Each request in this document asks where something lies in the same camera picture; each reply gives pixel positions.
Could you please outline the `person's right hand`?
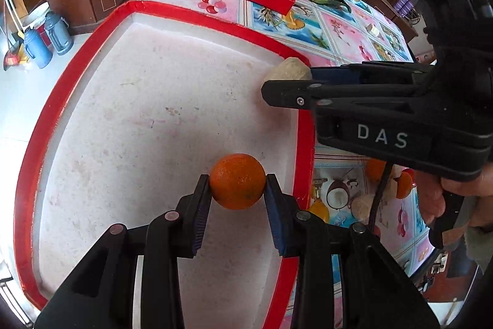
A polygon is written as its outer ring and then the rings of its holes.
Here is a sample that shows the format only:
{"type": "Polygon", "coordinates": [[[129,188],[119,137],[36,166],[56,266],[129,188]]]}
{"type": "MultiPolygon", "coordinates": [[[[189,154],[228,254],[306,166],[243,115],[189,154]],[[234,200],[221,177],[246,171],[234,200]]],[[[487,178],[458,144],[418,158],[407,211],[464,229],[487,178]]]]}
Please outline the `person's right hand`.
{"type": "Polygon", "coordinates": [[[440,178],[415,171],[419,196],[419,212],[428,227],[445,213],[444,191],[464,198],[476,198],[476,205],[464,232],[466,253],[485,271],[492,259],[492,163],[483,167],[481,174],[469,182],[440,178]]]}

